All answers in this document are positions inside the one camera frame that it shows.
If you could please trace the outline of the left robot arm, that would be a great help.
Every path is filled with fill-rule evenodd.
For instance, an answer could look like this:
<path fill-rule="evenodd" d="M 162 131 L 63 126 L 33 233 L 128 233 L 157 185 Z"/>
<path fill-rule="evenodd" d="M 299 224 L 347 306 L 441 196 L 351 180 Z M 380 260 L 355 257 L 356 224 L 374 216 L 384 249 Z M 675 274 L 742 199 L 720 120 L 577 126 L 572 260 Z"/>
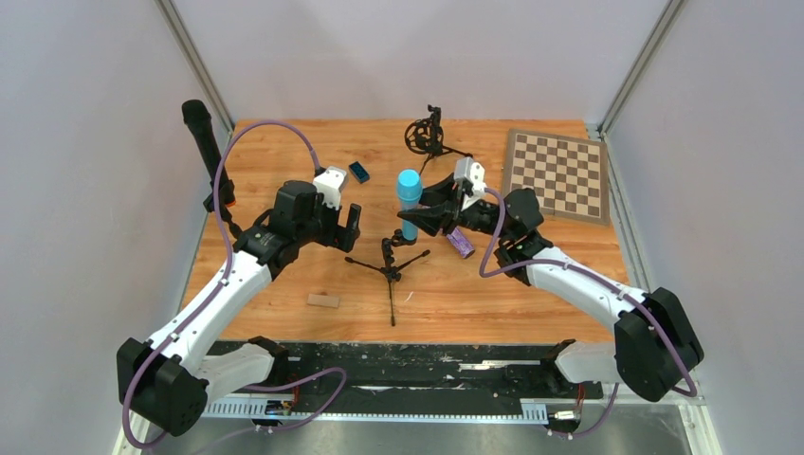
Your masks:
<path fill-rule="evenodd" d="M 248 386 L 266 383 L 279 391 L 287 378 L 289 352 L 254 337 L 224 355 L 208 352 L 244 306 L 267 288 L 310 243 L 352 250 L 361 208 L 350 207 L 338 222 L 344 182 L 330 173 L 312 182 L 290 180 L 272 209 L 228 247 L 228 256 L 202 291 L 146 341 L 127 339 L 117 352 L 123 416 L 132 412 L 180 436 L 208 403 Z"/>

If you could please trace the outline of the wooden chessboard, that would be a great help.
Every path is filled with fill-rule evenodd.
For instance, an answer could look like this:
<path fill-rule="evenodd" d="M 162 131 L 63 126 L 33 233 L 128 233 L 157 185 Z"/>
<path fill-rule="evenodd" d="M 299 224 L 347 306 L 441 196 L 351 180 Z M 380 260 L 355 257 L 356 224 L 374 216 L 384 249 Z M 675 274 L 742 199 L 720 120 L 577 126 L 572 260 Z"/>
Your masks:
<path fill-rule="evenodd" d="M 608 168 L 603 142 L 511 129 L 502 193 L 531 189 L 545 215 L 607 226 L 611 222 Z"/>

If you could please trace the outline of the blue toy brick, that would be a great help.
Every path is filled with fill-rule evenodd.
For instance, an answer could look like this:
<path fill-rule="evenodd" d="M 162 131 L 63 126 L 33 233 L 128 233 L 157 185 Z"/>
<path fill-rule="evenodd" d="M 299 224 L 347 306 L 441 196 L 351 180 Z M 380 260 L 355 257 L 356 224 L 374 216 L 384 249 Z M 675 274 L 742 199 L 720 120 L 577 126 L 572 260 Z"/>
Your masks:
<path fill-rule="evenodd" d="M 351 163 L 348 169 L 358 183 L 364 184 L 369 181 L 370 175 L 360 162 Z"/>

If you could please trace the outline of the blue microphone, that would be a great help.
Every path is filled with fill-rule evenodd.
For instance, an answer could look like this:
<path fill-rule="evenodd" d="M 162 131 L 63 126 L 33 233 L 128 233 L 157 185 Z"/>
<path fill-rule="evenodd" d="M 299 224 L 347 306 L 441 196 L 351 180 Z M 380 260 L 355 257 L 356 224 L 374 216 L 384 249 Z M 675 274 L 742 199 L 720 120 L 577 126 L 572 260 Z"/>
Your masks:
<path fill-rule="evenodd" d="M 401 210 L 415 209 L 422 194 L 422 181 L 419 173 L 413 169 L 406 169 L 399 173 L 396 181 L 396 196 Z M 408 242 L 415 242 L 418 237 L 418 228 L 411 222 L 402 221 L 402 237 Z"/>

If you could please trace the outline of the black microphone orange end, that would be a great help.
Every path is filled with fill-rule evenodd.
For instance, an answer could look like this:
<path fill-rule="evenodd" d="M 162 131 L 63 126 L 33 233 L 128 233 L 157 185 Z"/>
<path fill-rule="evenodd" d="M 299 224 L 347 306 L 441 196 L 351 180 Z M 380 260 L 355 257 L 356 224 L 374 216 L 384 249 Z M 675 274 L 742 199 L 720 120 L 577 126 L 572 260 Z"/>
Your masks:
<path fill-rule="evenodd" d="M 221 163 L 221 153 L 213 132 L 211 114 L 205 103 L 201 100 L 187 100 L 182 104 L 181 110 L 183 121 L 195 140 L 205 168 L 210 176 L 210 183 L 213 185 L 218 167 Z M 219 198 L 224 206 L 230 207 L 236 202 L 234 184 L 228 177 L 226 169 L 221 171 L 219 191 Z"/>

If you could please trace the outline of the small wooden block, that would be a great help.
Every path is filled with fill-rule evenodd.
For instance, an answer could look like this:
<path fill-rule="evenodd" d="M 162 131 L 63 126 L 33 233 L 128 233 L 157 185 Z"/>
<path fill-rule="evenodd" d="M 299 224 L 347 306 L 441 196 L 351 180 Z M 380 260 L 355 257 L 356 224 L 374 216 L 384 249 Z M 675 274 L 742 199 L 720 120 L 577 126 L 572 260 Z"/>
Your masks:
<path fill-rule="evenodd" d="M 340 297 L 322 294 L 309 294 L 306 303 L 316 307 L 337 309 L 340 305 Z"/>

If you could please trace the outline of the purple glitter microphone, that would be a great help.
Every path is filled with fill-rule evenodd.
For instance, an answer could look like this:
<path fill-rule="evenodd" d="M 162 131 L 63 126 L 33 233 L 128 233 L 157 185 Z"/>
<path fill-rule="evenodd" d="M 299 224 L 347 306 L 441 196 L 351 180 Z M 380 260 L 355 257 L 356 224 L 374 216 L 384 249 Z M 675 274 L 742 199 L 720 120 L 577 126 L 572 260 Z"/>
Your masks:
<path fill-rule="evenodd" d="M 474 245 L 457 227 L 452 232 L 446 234 L 445 237 L 448 239 L 449 243 L 455 248 L 458 255 L 462 259 L 468 259 L 476 251 Z"/>

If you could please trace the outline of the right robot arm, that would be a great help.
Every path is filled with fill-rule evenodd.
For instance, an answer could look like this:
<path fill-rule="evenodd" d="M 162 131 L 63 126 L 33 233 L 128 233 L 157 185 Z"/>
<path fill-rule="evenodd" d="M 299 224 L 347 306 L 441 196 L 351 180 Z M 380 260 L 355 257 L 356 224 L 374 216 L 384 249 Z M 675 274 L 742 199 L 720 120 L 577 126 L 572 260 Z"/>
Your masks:
<path fill-rule="evenodd" d="M 494 196 L 494 201 L 484 195 Z M 534 190 L 501 196 L 490 188 L 477 193 L 453 175 L 427 187 L 411 209 L 398 217 L 427 233 L 465 228 L 490 235 L 479 274 L 505 275 L 572 304 L 613 335 L 611 344 L 567 341 L 551 363 L 568 383 L 621 383 L 640 398 L 658 402 L 673 391 L 695 397 L 692 370 L 704 350 L 680 299 L 664 287 L 652 291 L 608 278 L 572 259 L 542 236 L 544 218 Z"/>

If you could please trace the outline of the black tripod shock-mount stand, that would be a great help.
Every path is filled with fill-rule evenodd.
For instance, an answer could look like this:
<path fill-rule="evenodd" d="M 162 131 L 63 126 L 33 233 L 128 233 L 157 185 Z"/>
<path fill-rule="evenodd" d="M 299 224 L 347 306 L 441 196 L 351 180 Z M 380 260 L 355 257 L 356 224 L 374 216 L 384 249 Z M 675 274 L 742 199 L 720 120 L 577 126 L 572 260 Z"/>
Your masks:
<path fill-rule="evenodd" d="M 441 125 L 442 109 L 432 104 L 428 105 L 429 115 L 413 121 L 406 129 L 404 140 L 409 151 L 416 155 L 423 155 L 424 161 L 419 173 L 422 173 L 427 165 L 435 158 L 457 154 L 460 156 L 473 157 L 473 154 L 466 153 L 444 144 L 444 130 Z"/>

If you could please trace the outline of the black tripod clip mic stand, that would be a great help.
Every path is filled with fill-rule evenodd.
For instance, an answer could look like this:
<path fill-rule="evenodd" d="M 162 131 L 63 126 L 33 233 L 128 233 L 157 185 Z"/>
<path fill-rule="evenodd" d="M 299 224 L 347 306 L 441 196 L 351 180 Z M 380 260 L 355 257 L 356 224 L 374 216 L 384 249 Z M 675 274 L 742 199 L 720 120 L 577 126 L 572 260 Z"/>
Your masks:
<path fill-rule="evenodd" d="M 382 266 L 374 266 L 371 264 L 367 264 L 361 261 L 357 261 L 352 257 L 345 257 L 344 261 L 348 264 L 356 264 L 371 270 L 374 270 L 380 273 L 386 280 L 387 288 L 388 288 L 388 297 L 390 302 L 390 324 L 392 327 L 396 325 L 396 318 L 394 312 L 394 290 L 393 285 L 396 282 L 399 282 L 402 278 L 401 271 L 406 268 L 407 266 L 411 265 L 413 262 L 423 259 L 430 255 L 430 250 L 425 249 L 417 256 L 407 260 L 404 263 L 398 263 L 396 258 L 394 257 L 394 249 L 396 247 L 401 246 L 414 246 L 416 244 L 416 240 L 408 240 L 404 236 L 404 232 L 401 228 L 398 228 L 394 231 L 391 237 L 383 238 L 381 241 L 380 249 L 383 256 L 383 265 Z"/>

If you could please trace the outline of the black round-base mic stand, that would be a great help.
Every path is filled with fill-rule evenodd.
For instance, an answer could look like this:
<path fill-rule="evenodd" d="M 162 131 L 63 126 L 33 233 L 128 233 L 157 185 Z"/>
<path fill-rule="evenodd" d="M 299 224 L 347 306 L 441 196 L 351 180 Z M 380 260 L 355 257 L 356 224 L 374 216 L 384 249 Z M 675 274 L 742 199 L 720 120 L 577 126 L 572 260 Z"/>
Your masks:
<path fill-rule="evenodd" d="M 219 209 L 222 222 L 228 227 L 228 231 L 235 241 L 242 235 L 243 230 L 233 221 L 229 207 L 236 203 L 234 183 L 231 179 L 221 181 L 219 192 Z"/>

